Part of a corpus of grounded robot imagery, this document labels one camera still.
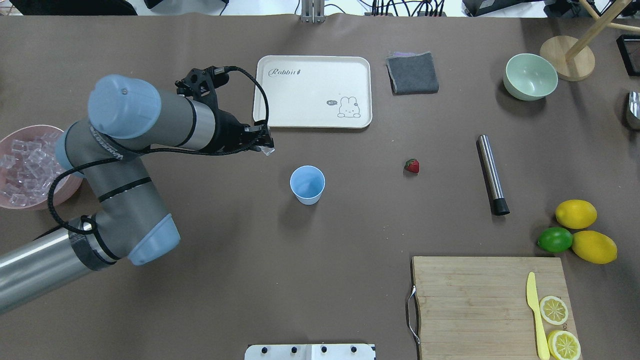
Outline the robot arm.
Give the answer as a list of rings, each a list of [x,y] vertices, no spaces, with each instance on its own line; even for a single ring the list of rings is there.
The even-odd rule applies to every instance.
[[[194,68],[175,82],[175,93],[118,74],[98,80],[87,117],[55,146],[64,173],[51,184],[46,205],[57,227],[1,257],[2,313],[122,258],[144,265],[179,244],[176,224],[142,156],[221,157],[274,150],[268,115],[251,125],[218,106],[216,89],[235,71],[241,69]],[[54,192],[73,174],[87,180],[102,209],[64,220],[55,210]]]

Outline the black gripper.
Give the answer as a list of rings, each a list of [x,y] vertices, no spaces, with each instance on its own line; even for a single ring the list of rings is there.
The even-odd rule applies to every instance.
[[[235,150],[261,152],[259,146],[275,144],[272,139],[258,139],[249,144],[254,137],[270,136],[269,126],[265,121],[257,121],[253,125],[240,123],[230,112],[221,109],[213,111],[215,119],[214,135],[207,144],[208,153],[231,152]]]

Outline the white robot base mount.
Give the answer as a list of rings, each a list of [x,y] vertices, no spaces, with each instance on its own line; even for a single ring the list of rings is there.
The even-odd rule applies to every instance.
[[[244,353],[245,360],[376,360],[374,344],[307,343],[253,344]]]

